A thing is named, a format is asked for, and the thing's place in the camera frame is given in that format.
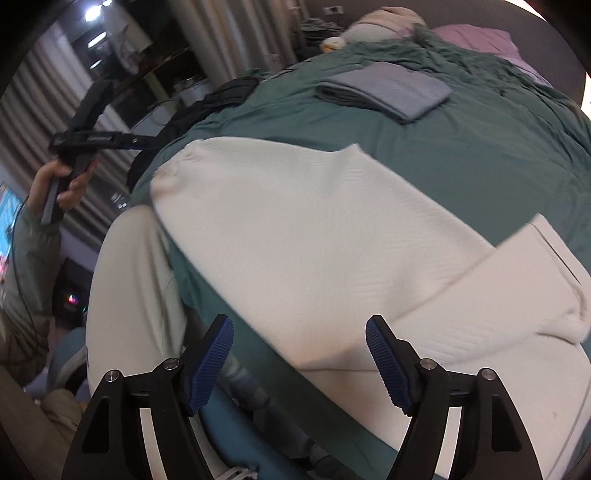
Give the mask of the person's left hand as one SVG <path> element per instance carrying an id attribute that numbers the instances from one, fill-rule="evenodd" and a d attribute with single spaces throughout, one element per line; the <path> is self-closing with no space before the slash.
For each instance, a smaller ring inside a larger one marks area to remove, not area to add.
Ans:
<path id="1" fill-rule="evenodd" d="M 81 202 L 97 165 L 98 160 L 93 160 L 88 168 L 72 180 L 68 188 L 57 196 L 57 205 L 60 209 L 68 211 Z M 41 167 L 37 171 L 29 190 L 28 199 L 26 200 L 27 209 L 35 216 L 40 217 L 51 181 L 54 178 L 68 177 L 71 172 L 72 168 L 59 159 L 52 160 Z"/>

